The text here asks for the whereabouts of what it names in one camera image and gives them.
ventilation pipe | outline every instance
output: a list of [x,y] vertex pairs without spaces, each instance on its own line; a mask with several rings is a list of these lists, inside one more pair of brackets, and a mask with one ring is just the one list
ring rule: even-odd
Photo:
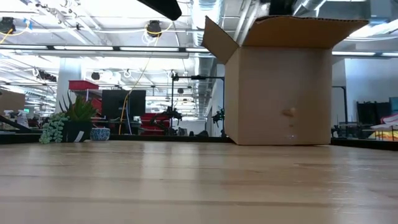
[[[212,21],[221,24],[221,18],[224,14],[224,0],[193,0],[192,1],[192,28],[204,29],[205,16],[208,16]],[[203,33],[196,32],[193,34],[193,43],[195,46],[201,46],[203,41]],[[211,75],[211,70],[215,65],[213,58],[198,58],[195,60],[194,75]],[[195,84],[198,89],[198,116],[204,118],[205,105],[207,106],[209,98],[207,97],[206,89],[209,87],[207,81]]]
[[302,16],[309,12],[314,12],[315,17],[318,17],[319,8],[327,0],[298,0],[294,6],[293,16]]

open cardboard box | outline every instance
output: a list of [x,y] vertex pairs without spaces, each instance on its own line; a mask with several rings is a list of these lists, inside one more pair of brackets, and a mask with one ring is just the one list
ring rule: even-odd
[[330,143],[331,49],[367,21],[258,18],[240,47],[208,17],[202,45],[225,64],[225,133],[242,145]]

wood grain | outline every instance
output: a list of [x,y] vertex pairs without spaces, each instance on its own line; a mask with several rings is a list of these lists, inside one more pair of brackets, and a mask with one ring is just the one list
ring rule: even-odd
[[0,146],[1,223],[396,223],[398,154],[108,141]]

